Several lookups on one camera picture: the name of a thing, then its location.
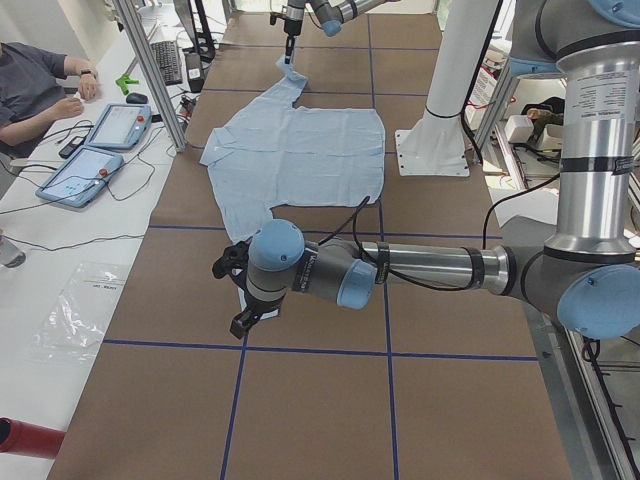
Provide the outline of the red fire extinguisher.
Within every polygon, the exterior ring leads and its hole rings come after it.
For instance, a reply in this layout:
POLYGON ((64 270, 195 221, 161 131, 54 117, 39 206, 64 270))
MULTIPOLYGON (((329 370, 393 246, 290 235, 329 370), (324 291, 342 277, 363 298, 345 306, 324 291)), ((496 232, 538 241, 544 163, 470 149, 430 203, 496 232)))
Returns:
POLYGON ((1 419, 1 452, 54 459, 65 435, 64 431, 3 417, 1 419))

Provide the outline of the black computer mouse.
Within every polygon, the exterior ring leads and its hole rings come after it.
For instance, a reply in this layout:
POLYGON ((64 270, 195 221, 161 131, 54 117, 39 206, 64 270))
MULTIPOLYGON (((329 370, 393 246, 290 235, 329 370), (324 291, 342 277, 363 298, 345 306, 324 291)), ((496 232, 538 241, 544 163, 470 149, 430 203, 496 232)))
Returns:
POLYGON ((125 99, 127 104, 142 105, 148 103, 148 97, 141 93, 129 93, 125 99))

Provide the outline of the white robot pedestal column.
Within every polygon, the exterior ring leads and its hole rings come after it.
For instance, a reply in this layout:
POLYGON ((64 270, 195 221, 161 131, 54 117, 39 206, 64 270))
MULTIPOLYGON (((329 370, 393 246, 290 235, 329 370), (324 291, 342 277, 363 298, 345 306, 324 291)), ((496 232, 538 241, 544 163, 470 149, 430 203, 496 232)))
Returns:
POLYGON ((424 114, 412 129, 395 132, 402 176, 469 175, 465 108, 501 5, 498 0, 451 3, 424 114))

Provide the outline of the upper blue teach pendant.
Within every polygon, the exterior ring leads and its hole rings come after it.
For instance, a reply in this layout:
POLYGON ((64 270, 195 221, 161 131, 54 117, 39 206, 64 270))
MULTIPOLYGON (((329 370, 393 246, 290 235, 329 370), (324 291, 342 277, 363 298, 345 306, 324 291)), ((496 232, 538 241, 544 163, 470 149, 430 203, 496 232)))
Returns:
POLYGON ((108 104, 85 139, 96 148, 127 151, 143 137, 151 124, 147 104, 108 104))

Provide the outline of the aluminium frame post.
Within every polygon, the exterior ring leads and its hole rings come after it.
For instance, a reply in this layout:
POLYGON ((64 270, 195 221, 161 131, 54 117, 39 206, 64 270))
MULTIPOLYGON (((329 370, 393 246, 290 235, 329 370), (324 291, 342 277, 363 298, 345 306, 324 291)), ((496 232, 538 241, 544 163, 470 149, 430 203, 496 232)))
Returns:
POLYGON ((149 41, 134 4, 129 0, 114 0, 113 4, 124 26, 133 51, 140 64, 147 86, 161 115, 164 126, 178 153, 185 150, 186 137, 156 64, 149 41))

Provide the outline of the lower blue teach pendant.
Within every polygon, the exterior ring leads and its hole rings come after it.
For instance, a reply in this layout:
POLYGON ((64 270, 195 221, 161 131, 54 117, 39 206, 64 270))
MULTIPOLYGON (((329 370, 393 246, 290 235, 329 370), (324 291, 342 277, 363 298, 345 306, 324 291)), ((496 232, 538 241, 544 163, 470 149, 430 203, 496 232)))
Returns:
POLYGON ((124 164, 121 154, 91 146, 76 150, 35 192, 47 202, 80 209, 90 203, 124 164))

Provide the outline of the brown table mat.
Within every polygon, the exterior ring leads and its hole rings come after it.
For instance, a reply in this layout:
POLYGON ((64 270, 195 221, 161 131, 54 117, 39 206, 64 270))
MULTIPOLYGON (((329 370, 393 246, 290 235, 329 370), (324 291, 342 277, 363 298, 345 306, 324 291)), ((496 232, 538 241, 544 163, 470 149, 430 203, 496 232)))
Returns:
POLYGON ((387 284, 351 310, 290 293, 230 334, 200 151, 280 78, 283 45, 263 15, 230 22, 50 477, 569 478, 514 299, 387 284))

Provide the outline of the black keyboard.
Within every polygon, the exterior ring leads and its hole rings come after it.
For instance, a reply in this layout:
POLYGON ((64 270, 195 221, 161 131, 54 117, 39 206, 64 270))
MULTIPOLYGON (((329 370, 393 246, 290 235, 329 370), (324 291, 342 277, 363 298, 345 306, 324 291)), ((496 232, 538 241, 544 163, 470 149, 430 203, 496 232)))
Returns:
POLYGON ((163 40, 150 44, 151 52, 165 85, 178 85, 183 81, 180 49, 175 40, 163 40))

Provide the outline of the clear plastic bag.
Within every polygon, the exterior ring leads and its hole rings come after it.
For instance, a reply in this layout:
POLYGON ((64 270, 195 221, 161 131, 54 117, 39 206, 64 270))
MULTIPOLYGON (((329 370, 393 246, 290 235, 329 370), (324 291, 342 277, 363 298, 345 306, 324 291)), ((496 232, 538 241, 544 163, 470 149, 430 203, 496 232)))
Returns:
POLYGON ((36 330, 30 357, 68 365, 93 361, 129 271, 128 265, 80 263, 36 330))

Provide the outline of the green plastic tool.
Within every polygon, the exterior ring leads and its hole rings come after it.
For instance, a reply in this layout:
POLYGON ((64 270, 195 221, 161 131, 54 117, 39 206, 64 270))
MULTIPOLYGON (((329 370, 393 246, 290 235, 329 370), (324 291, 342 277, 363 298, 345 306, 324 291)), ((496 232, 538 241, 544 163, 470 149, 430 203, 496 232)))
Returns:
POLYGON ((119 78, 115 80, 115 83, 120 89, 121 93, 124 96, 127 96, 130 93, 130 86, 139 85, 140 81, 137 79, 131 78, 128 74, 122 74, 119 78))

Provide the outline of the light blue button shirt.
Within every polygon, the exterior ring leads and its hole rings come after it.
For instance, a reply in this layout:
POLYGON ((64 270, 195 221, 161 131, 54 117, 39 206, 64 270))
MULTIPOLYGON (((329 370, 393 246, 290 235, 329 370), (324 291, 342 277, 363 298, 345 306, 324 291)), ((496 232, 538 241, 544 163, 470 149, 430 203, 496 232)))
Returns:
POLYGON ((288 291, 361 309, 380 269, 356 247, 314 243, 275 207, 363 207, 384 184, 385 128, 373 109, 297 107, 307 79, 279 60, 283 77, 224 126, 212 130, 200 159, 233 245, 249 244, 248 301, 280 308, 288 291))

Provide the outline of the black mobile phone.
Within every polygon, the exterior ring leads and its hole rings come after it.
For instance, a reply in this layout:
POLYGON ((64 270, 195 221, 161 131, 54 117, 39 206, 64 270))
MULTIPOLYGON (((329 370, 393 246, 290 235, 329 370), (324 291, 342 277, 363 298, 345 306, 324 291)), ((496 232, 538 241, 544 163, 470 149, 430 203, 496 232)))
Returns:
POLYGON ((76 150, 78 150, 85 142, 85 138, 82 136, 75 136, 69 140, 63 148, 58 152, 58 155, 62 159, 68 159, 76 150))

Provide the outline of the seated person grey shirt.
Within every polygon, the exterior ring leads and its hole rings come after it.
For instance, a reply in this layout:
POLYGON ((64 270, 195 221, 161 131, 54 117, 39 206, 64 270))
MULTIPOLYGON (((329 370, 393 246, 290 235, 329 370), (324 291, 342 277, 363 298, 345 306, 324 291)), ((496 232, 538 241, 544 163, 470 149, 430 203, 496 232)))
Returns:
POLYGON ((1 152, 26 158, 59 120, 83 113, 98 90, 86 59, 19 42, 1 45, 1 152))

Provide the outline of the blue teach pendant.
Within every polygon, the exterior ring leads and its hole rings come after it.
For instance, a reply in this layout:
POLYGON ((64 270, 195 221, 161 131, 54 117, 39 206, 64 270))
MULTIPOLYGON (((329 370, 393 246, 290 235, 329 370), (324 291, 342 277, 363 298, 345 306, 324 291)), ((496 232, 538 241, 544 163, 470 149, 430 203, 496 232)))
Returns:
POLYGON ((47 202, 80 209, 90 203, 124 164, 121 154, 91 146, 76 150, 35 192, 47 202))
POLYGON ((151 124, 147 104, 108 104, 85 139, 96 148, 127 151, 143 137, 151 124))

